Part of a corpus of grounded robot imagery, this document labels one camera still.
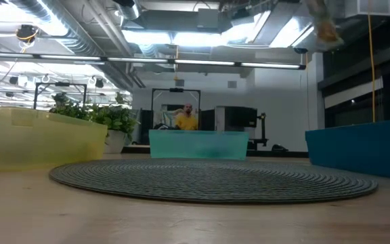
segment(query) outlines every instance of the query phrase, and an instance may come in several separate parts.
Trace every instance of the white planter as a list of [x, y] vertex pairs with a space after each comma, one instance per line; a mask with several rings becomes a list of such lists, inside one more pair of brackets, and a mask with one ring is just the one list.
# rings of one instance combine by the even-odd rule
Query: white planter
[[104, 153], [121, 153], [125, 146], [125, 138], [126, 133], [109, 129]]

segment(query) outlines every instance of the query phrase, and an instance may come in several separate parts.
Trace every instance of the yellow shirt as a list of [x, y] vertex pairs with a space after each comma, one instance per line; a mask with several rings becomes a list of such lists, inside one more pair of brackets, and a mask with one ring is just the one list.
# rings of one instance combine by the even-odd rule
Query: yellow shirt
[[197, 130], [198, 129], [198, 119], [195, 116], [190, 115], [179, 115], [175, 121], [175, 125], [182, 130]]

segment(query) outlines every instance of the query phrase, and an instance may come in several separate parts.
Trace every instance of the black frame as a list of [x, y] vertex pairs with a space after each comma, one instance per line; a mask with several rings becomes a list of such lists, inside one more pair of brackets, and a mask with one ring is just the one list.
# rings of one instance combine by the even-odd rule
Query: black frame
[[70, 84], [70, 83], [67, 83], [67, 82], [48, 82], [48, 83], [45, 83], [45, 82], [37, 82], [35, 83], [35, 91], [34, 91], [34, 106], [33, 106], [33, 109], [36, 109], [37, 108], [37, 98], [39, 97], [39, 95], [41, 94], [42, 91], [39, 92], [39, 86], [41, 85], [47, 85], [47, 87], [49, 87], [50, 85], [55, 85], [55, 86], [65, 86], [65, 87], [69, 87], [71, 85], [74, 85], [74, 86], [81, 86], [81, 87], [84, 87], [84, 96], [83, 96], [83, 101], [82, 103], [85, 105], [85, 101], [87, 99], [87, 84]]
[[201, 90], [197, 89], [178, 89], [178, 91], [175, 91], [175, 88], [170, 89], [164, 89], [164, 88], [153, 88], [152, 89], [152, 102], [151, 102], [151, 111], [152, 111], [152, 128], [154, 127], [154, 111], [153, 111], [153, 105], [154, 105], [154, 92], [155, 91], [168, 91], [168, 92], [197, 92], [198, 93], [198, 128], [200, 128], [200, 121], [201, 121]]

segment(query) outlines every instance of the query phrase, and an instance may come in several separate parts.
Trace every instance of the potted plant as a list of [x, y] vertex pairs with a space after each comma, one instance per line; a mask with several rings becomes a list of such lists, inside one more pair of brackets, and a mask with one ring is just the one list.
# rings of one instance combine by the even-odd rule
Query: potted plant
[[120, 93], [116, 94], [117, 104], [99, 107], [93, 104], [91, 121], [108, 126], [108, 135], [105, 141], [105, 153], [121, 153], [125, 138], [132, 140], [132, 132], [137, 121], [131, 117], [131, 111], [124, 108], [129, 102], [124, 100]]
[[59, 115], [66, 115], [76, 119], [83, 119], [89, 121], [91, 116], [89, 113], [89, 107], [79, 103], [74, 103], [70, 100], [64, 92], [58, 93], [55, 96], [52, 96], [55, 100], [56, 106], [51, 108], [51, 113], [56, 113]]

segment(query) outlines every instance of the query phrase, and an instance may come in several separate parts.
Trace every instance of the ceiling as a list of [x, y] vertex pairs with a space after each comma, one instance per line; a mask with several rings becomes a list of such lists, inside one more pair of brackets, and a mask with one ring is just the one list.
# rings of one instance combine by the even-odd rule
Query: ceiling
[[[139, 0], [136, 1], [139, 8], [141, 9], [141, 15], [138, 19], [132, 21], [125, 21], [121, 25], [121, 14], [117, 11], [116, 5], [111, 0], [58, 0], [61, 6], [52, 8], [51, 10], [65, 11], [66, 18], [73, 19], [76, 23], [74, 28], [75, 33], [85, 33], [86, 36], [91, 39], [92, 46], [97, 50], [100, 50], [99, 55], [103, 56], [135, 56], [144, 57], [146, 56], [145, 50], [142, 49], [141, 45], [136, 43], [128, 43], [128, 38], [123, 36], [121, 30], [138, 31], [139, 27], [142, 26], [155, 26], [155, 28], [163, 28], [168, 30], [170, 37], [175, 40], [178, 32], [174, 31], [176, 28], [194, 28], [189, 26], [191, 21], [189, 18], [197, 19], [198, 23], [200, 20], [199, 15], [201, 12], [208, 9], [213, 12], [218, 12], [219, 23], [217, 29], [202, 29], [200, 32], [215, 32], [219, 29], [223, 31], [231, 30], [231, 23], [238, 20], [255, 20], [255, 15], [270, 12], [270, 17], [267, 19], [265, 25], [260, 30], [260, 34], [256, 36], [254, 43], [245, 43], [244, 41], [231, 41], [225, 45], [214, 45], [214, 46], [185, 46], [180, 45], [175, 48], [174, 45], [168, 44], [154, 44], [155, 57], [161, 58], [181, 58], [188, 60], [229, 60], [235, 62], [275, 62], [285, 64], [299, 64], [302, 62], [302, 57], [297, 54], [293, 48], [273, 48], [264, 41], [271, 39], [270, 42], [274, 42], [281, 46], [281, 41], [288, 43], [290, 40], [286, 38], [280, 40], [278, 36], [281, 36], [282, 28], [290, 25], [290, 22], [294, 21], [297, 24], [298, 33], [302, 35], [307, 31], [307, 28], [311, 24], [311, 16], [308, 13], [307, 6], [299, 3], [299, 1], [282, 1], [282, 0], [259, 0], [259, 1], [247, 1], [247, 0], [235, 0], [235, 1], [224, 1], [224, 0], [210, 0], [210, 1], [192, 1], [192, 0]], [[57, 3], [58, 1], [41, 0], [43, 3]], [[108, 22], [103, 16], [100, 20], [96, 18], [91, 9], [85, 4], [93, 3], [93, 9], [98, 13], [99, 8], [104, 9], [107, 18], [111, 21]], [[363, 21], [363, 15], [357, 14], [356, 16], [344, 17], [345, 8], [340, 3], [344, 3], [344, 0], [330, 0], [328, 6], [335, 17], [337, 28], [340, 33], [347, 33], [344, 38], [347, 42], [353, 41], [356, 37], [359, 37], [360, 33], [365, 30], [357, 28], [361, 26]], [[247, 6], [249, 17], [235, 17], [236, 9], [242, 9]], [[68, 47], [64, 42], [64, 37], [51, 36], [51, 33], [46, 32], [42, 27], [43, 20], [38, 20], [32, 14], [25, 14], [26, 12], [13, 5], [0, 5], [0, 52], [20, 52], [24, 47], [24, 44], [19, 42], [16, 37], [16, 30], [20, 28], [22, 24], [30, 24], [42, 28], [42, 31], [37, 35], [34, 45], [26, 49], [28, 54], [73, 54], [73, 49]], [[174, 16], [180, 16], [188, 21], [176, 21]], [[63, 18], [64, 15], [57, 13], [54, 16], [57, 20]], [[383, 23], [386, 17], [377, 18], [376, 25]], [[120, 32], [123, 40], [118, 38], [117, 34], [113, 34], [112, 28], [115, 26]], [[317, 50], [316, 35], [308, 33], [307, 37], [297, 47], [307, 48], [309, 51]], [[82, 83], [88, 85], [88, 92], [91, 93], [89, 98], [96, 100], [100, 98], [100, 102], [109, 103], [114, 101], [114, 93], [122, 90], [120, 83], [115, 82], [115, 74], [109, 74], [108, 70], [103, 68], [101, 65], [89, 65], [79, 64], [74, 62], [65, 62], [59, 64], [50, 64], [48, 61], [40, 63], [24, 63], [18, 62], [15, 67], [11, 70], [10, 68], [14, 64], [14, 60], [0, 60], [0, 99], [1, 100], [23, 100], [26, 102], [10, 102], [14, 106], [30, 106], [31, 105], [31, 90], [34, 89], [34, 82], [41, 81], [43, 77], [49, 77], [51, 81], [64, 81], [70, 83]], [[251, 68], [238, 68], [238, 67], [226, 67], [226, 66], [201, 66], [201, 65], [179, 65], [174, 66], [171, 64], [134, 64], [132, 66], [112, 64], [112, 71], [117, 71], [117, 77], [124, 76], [124, 87], [126, 90], [131, 92], [132, 89], [141, 89], [144, 87], [166, 87], [173, 86], [173, 78], [177, 71], [180, 79], [187, 79], [186, 84], [190, 82], [214, 82], [213, 80], [219, 80], [219, 76], [216, 74], [223, 75], [223, 82], [238, 81], [244, 82], [246, 76], [252, 71]], [[22, 84], [11, 85], [8, 80], [11, 76], [26, 76], [28, 77], [29, 85], [25, 86]], [[96, 88], [94, 83], [95, 79], [103, 78], [105, 80], [103, 88]], [[52, 106], [51, 95], [54, 92], [48, 92], [49, 88], [54, 92], [70, 92], [74, 100], [81, 100], [81, 92], [75, 87], [48, 87], [40, 96], [39, 100], [43, 101], [44, 109], [48, 106]], [[13, 98], [6, 96], [5, 90], [12, 92], [12, 90], [18, 90], [14, 92]]]

